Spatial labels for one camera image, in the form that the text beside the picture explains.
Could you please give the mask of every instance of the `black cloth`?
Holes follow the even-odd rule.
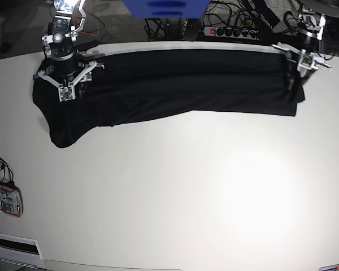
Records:
[[[149,121],[192,110],[295,116],[304,100],[298,73],[290,87],[283,55],[230,50],[160,50],[97,59],[85,94],[59,102],[58,91],[38,78],[33,101],[52,142],[65,148],[97,126]],[[44,61],[40,69],[50,63]]]

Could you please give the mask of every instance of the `table surface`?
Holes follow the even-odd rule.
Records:
[[[156,46],[170,44],[211,46]],[[121,268],[339,263],[339,58],[296,117],[189,112],[95,128],[66,149],[32,102],[42,59],[0,60],[0,156],[24,201],[21,218],[0,213],[0,233],[38,240],[44,260]]]

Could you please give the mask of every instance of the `gray carpet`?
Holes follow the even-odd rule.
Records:
[[[238,5],[235,0],[225,0],[224,2]],[[281,19],[274,32],[286,29],[282,18],[283,14],[290,10],[288,1],[266,0],[266,2],[269,8]],[[7,54],[0,53],[0,59],[42,51],[41,36],[48,23],[52,21],[49,3],[52,3],[52,1],[26,7],[26,9],[18,10],[15,15],[9,17],[2,29],[2,39],[12,44],[12,48]],[[106,28],[101,30],[97,37],[80,35],[79,42],[86,42],[95,38],[102,43],[147,41],[144,20],[132,18],[131,13],[121,0],[87,0],[86,8],[89,12],[101,18],[106,24]],[[55,8],[51,7],[52,15],[55,14],[54,11]],[[223,16],[225,20],[227,19],[228,10],[225,6],[217,5],[211,12]],[[211,20],[212,23],[219,22],[216,18],[211,18]],[[85,29],[89,31],[96,29],[97,26],[97,19],[87,14]]]

